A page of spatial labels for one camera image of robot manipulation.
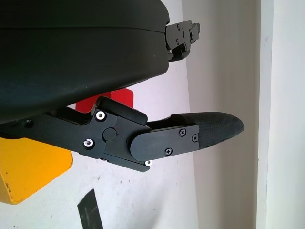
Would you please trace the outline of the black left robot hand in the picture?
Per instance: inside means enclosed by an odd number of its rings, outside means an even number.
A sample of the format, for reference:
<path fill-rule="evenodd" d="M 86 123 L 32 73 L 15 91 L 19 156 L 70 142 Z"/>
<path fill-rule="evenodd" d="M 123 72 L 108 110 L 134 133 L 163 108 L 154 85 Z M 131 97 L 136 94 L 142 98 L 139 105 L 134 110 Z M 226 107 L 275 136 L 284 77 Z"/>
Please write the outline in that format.
<path fill-rule="evenodd" d="M 170 24 L 159 0 L 3 0 L 0 136 L 27 138 L 145 172 L 155 159 L 243 132 L 220 112 L 147 115 L 102 93 L 164 74 L 186 58 L 200 25 Z M 98 95 L 87 113 L 70 105 Z"/>

